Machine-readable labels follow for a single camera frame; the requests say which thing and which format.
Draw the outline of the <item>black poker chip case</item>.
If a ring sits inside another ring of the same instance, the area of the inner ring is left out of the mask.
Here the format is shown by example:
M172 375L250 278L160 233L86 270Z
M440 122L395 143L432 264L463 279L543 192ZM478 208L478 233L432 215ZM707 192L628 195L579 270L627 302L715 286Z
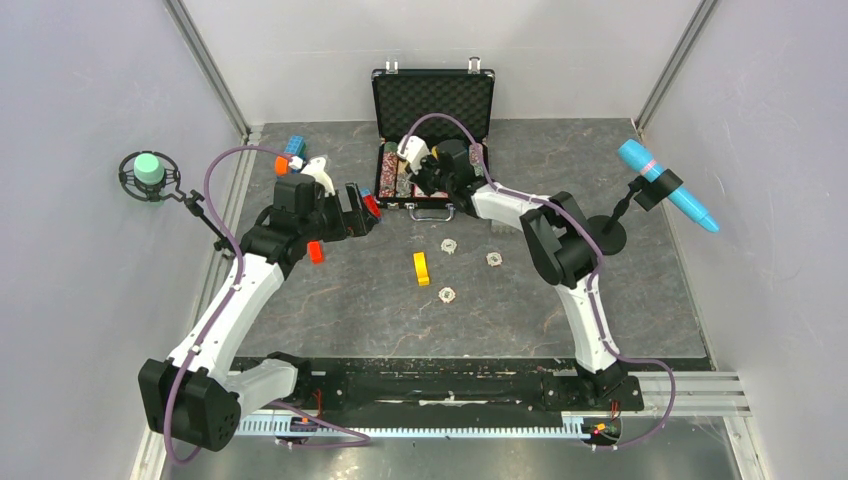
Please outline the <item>black poker chip case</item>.
M414 135L428 147L447 142L455 149L453 156L467 159L475 174L489 165L486 141L492 120L495 71L480 66L471 57L465 68L399 68L388 61L371 73L380 146L375 173L376 202L382 208L405 209L412 213L424 209L457 211L458 205L444 191L430 194L414 184L412 173L397 154L398 147L410 127L430 113L449 115L469 131L482 149L481 155L470 151L471 142L453 122L443 118L423 121Z

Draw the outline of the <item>white 1 poker chip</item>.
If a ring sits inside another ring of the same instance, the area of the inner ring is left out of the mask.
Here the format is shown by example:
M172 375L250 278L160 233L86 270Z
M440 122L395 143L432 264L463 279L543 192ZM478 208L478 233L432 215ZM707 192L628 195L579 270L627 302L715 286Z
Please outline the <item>white 1 poker chip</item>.
M457 246L458 246L458 244L455 240L450 239L450 238L445 238L441 242L440 248L443 252L448 253L449 255L452 255L452 254L455 253Z

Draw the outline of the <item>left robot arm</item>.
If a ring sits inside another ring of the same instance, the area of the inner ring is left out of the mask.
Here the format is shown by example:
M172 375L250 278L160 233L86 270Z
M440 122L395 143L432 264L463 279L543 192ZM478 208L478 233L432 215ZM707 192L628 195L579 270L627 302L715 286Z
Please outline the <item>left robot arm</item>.
M339 192L315 174L277 180L272 203L242 236L228 277L201 319L167 359L149 359L139 371L148 427L164 435L168 449L179 440L217 452L245 416L276 400L297 408L312 399L305 360L274 353L238 374L230 367L258 314L311 243L363 237L378 221L355 183Z

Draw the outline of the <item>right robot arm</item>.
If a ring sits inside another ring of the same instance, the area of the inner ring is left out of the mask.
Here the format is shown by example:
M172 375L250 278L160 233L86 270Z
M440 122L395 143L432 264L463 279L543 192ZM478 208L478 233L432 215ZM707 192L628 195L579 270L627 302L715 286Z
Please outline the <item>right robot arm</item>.
M591 408L612 401L627 377L616 356L600 301L597 268L602 255L573 197L528 194L493 181L465 157L431 149L423 139L401 140L398 156L412 183L426 194L443 192L457 210L520 230L539 276L560 297L575 344L577 392Z

